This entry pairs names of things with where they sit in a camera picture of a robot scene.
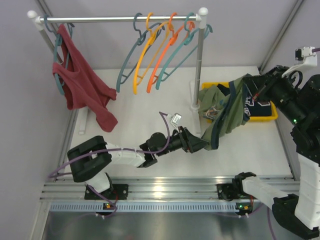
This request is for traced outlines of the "green tank top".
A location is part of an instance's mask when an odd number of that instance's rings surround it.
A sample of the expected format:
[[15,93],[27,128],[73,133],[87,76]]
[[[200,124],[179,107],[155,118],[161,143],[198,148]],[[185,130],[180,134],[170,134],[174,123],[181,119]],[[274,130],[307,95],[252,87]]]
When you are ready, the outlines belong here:
[[208,142],[204,147],[207,151],[219,148],[220,138],[230,134],[235,128],[245,125],[250,117],[245,113],[248,89],[244,78],[245,74],[228,83],[229,93],[225,95],[216,85],[204,88],[198,93],[200,117],[210,120],[201,138]]

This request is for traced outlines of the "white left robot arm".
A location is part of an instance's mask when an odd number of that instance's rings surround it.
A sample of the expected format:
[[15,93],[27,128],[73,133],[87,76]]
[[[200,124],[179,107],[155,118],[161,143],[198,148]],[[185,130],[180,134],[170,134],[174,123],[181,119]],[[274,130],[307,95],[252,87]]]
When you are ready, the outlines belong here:
[[113,184],[106,171],[108,165],[129,165],[148,168],[158,162],[157,157],[182,149],[186,153],[196,153],[209,142],[193,135],[186,127],[179,126],[172,135],[161,132],[151,135],[138,149],[120,148],[95,136],[67,152],[73,181],[91,186],[103,199],[113,194]]

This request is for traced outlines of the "slate blue hanger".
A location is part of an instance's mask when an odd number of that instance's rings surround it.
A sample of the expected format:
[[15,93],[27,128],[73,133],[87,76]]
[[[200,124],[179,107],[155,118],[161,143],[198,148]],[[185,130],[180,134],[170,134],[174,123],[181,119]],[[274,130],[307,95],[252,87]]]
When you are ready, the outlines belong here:
[[133,29],[136,32],[138,32],[139,36],[138,36],[137,40],[135,41],[135,43],[133,44],[132,48],[130,49],[129,53],[127,54],[122,66],[120,68],[120,71],[118,73],[117,81],[116,81],[116,92],[117,93],[120,93],[121,86],[130,78],[130,76],[136,70],[138,62],[135,63],[135,65],[131,68],[131,70],[128,73],[125,73],[125,69],[127,68],[127,65],[129,64],[129,61],[130,61],[134,51],[136,50],[137,47],[141,46],[145,42],[145,40],[147,38],[147,34],[149,32],[151,32],[153,29],[155,29],[156,27],[159,27],[162,24],[161,22],[156,22],[149,27],[150,30],[146,29],[144,32],[142,32],[139,28],[137,28],[138,17],[140,17],[140,16],[142,16],[142,13],[138,12],[133,17],[132,26],[133,26]]

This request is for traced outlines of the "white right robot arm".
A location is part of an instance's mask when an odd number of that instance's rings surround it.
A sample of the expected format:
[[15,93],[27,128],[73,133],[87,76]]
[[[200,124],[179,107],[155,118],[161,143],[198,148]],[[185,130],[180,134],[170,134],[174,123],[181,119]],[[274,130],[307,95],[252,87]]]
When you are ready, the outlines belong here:
[[231,183],[217,186],[225,201],[252,196],[266,205],[277,223],[305,240],[320,235],[320,76],[309,78],[302,88],[294,85],[294,70],[277,65],[263,75],[245,76],[244,84],[257,102],[272,102],[292,123],[291,136],[300,165],[299,194],[287,194],[261,180],[252,172],[237,174]]

